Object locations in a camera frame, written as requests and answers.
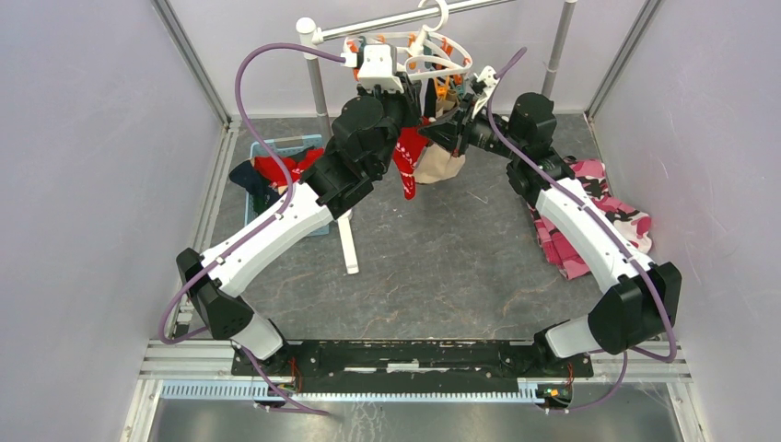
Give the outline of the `black white-striped sock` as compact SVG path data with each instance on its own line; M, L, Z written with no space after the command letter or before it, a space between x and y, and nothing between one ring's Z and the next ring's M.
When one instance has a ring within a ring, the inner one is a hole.
M435 80L428 78L425 86L425 94L423 100L423 117L427 122L436 118L437 112L437 88Z

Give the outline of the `white clip hanger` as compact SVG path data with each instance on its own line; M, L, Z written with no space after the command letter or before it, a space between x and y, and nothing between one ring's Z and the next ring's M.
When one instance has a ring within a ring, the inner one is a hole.
M437 9L437 24L422 25L412 32L392 32L385 35L365 33L348 36L346 43L353 41L362 50L367 44L386 43L397 49L398 74L405 73L412 80L423 80L436 76L465 76L472 70L470 54L453 39L440 33L449 20L450 6L445 1L422 1L418 7L433 6ZM441 39L453 41L454 50L450 58L441 50Z

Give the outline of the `pink camouflage bag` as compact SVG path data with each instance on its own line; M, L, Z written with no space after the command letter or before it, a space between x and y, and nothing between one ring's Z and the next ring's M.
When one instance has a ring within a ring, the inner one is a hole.
M643 253L649 253L653 244L650 237L651 216L611 194L604 164L598 159L576 160L574 157L565 157L564 161L574 171L585 193L604 217L634 247ZM541 216L534 208L529 209L545 259L553 264L566 280L589 274L590 269L585 261L554 223Z

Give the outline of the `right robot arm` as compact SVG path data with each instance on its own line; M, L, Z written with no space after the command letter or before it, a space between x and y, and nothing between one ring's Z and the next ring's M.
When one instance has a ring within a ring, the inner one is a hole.
M450 153L473 146L508 158L514 192L552 221L598 283L602 297L588 315L536 334L531 361L539 373L558 374L573 355L637 351L662 333L670 340L663 357L669 362L677 354L673 326L681 273L670 262L653 262L599 213L574 170L554 150L556 125L553 102L528 92L518 96L506 120L478 110L476 100L467 97L420 133Z

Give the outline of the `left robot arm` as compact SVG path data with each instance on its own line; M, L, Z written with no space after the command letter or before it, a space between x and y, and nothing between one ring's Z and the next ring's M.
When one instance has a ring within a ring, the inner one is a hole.
M267 375L289 363L286 340L274 324L243 298L249 283L271 262L352 209L382 180L405 128L422 117L421 84L401 92L361 87L332 123L324 153L252 224L203 252L176 258L182 289L216 340L230 340L251 353Z

